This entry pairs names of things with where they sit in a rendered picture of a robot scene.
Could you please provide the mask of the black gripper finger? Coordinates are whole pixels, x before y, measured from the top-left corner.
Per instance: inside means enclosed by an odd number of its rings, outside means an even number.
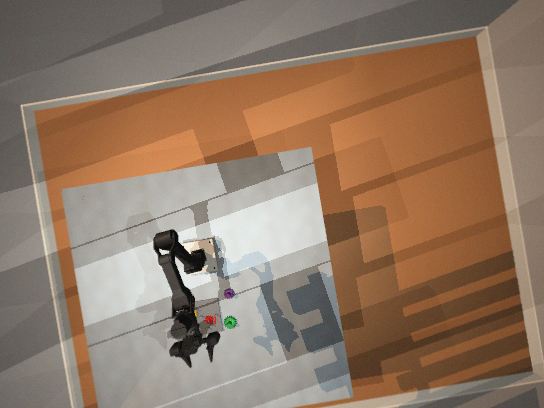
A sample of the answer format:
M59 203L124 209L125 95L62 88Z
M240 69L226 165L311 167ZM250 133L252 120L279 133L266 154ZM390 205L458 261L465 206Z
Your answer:
M179 357L179 358L182 358L184 360L184 362L188 365L189 368L192 367L191 365L191 360L190 360L190 356L188 357L185 357L184 354L180 354L180 355L176 355L175 357Z
M210 362L212 363L212 360L213 360L213 348L214 348L215 345L213 346L207 346L206 349L208 350L208 355L209 355L209 359L210 359Z

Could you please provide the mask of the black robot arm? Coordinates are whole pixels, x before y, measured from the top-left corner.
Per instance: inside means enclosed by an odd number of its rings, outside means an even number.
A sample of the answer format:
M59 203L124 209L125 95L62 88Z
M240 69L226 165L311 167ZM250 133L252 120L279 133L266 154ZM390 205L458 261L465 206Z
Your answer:
M161 250L169 251L162 255ZM171 335L175 339L183 339L182 353L185 357L196 354L202 341L198 335L191 332L186 337L190 328L197 324L195 316L195 297L189 288L185 287L175 257L184 264L184 272L191 274L202 271L207 261L204 249L191 251L191 254L179 243L179 236L173 229L157 233L153 239L153 249L158 255L158 263L162 266L166 279L172 291L172 318L174 324L171 327ZM183 311L180 311L183 310ZM179 311L179 312L176 312Z

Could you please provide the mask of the green gear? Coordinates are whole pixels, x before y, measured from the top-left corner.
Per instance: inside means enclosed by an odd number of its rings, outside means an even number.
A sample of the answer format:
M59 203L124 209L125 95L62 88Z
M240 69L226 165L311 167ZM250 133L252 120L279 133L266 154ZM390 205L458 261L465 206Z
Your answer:
M227 318L225 319L224 322L225 322L225 323L224 323L224 324L225 324L224 326L226 326L226 327L229 328L229 329L231 329L231 328L233 328L233 327L235 328L235 326L236 326L236 324L237 324L237 323L236 323L236 322L237 322L236 319L233 318L232 316L231 316L231 317L230 317L230 316L229 316L229 317L227 316Z

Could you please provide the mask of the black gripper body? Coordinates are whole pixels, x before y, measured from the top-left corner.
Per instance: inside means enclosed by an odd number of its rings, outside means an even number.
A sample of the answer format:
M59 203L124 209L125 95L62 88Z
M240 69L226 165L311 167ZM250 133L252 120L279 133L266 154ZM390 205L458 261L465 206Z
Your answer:
M209 333L206 338L202 338L202 334L200 333L199 326L200 325L197 323L194 327L190 328L189 331L186 334L186 337L190 336L191 332L194 332L201 339L202 344L206 343L207 346L209 346L209 347L218 344L219 339L220 339L220 333L218 331ZM183 342L183 340L179 341L179 342L175 342L173 344L173 346L169 350L170 357L182 354L182 351L181 351L182 342Z

